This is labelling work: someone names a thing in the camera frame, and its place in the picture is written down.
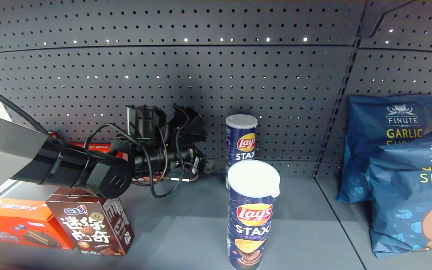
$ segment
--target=lay's stax chip can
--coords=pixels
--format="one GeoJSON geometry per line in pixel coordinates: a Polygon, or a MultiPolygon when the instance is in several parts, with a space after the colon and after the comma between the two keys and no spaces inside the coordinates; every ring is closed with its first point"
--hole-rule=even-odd
{"type": "Polygon", "coordinates": [[[238,161],[254,159],[257,125],[258,120],[247,114],[233,114],[226,118],[226,189],[229,168],[238,161]]]}
{"type": "Polygon", "coordinates": [[[228,171],[228,259],[235,270],[256,270],[271,229],[280,177],[271,165],[244,160],[228,171]]]}

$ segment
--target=white plastic lid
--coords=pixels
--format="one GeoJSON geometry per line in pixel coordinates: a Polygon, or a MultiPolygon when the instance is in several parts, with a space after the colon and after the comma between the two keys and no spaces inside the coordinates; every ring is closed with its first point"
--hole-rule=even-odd
{"type": "Polygon", "coordinates": [[[226,125],[231,128],[250,129],[258,125],[258,120],[247,114],[233,114],[226,117],[226,125]]]}
{"type": "Polygon", "coordinates": [[[254,159],[233,164],[228,170],[228,184],[241,195],[252,198],[279,196],[281,178],[273,166],[254,159]]]}

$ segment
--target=orange snack box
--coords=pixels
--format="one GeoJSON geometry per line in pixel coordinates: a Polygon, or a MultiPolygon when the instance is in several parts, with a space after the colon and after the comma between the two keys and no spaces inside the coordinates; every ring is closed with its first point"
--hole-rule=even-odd
{"type": "Polygon", "coordinates": [[[0,198],[0,242],[74,248],[45,202],[10,198],[0,198]]]}

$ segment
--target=gray shelf surface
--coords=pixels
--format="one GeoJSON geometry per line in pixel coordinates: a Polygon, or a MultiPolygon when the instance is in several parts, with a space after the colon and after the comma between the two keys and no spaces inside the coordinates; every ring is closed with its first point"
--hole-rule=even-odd
{"type": "Polygon", "coordinates": [[[348,238],[351,240],[356,252],[361,258],[365,269],[428,269],[432,265],[432,251],[406,253],[385,258],[376,258],[371,250],[370,236],[368,233],[369,205],[348,205],[337,202],[334,197],[338,193],[338,180],[334,176],[319,177],[319,186],[326,195],[334,213],[337,215],[348,238]]]}
{"type": "MultiPolygon", "coordinates": [[[[147,188],[130,187],[121,201],[135,239],[125,257],[0,243],[0,263],[32,269],[230,270],[223,179],[212,175],[183,183],[159,200],[147,188]]],[[[158,188],[175,183],[165,184],[158,188]]],[[[364,269],[314,179],[283,177],[273,219],[260,270],[364,269]]]]}

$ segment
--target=lay's logo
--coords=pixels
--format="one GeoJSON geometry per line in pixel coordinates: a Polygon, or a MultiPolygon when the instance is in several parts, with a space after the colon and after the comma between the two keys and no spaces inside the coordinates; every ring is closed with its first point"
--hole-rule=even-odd
{"type": "Polygon", "coordinates": [[[249,133],[244,135],[238,140],[238,149],[243,152],[250,152],[254,149],[255,146],[255,135],[254,133],[249,133]]]}
{"type": "Polygon", "coordinates": [[[273,205],[266,203],[243,204],[236,209],[240,222],[247,226],[265,224],[273,213],[273,205]]]}

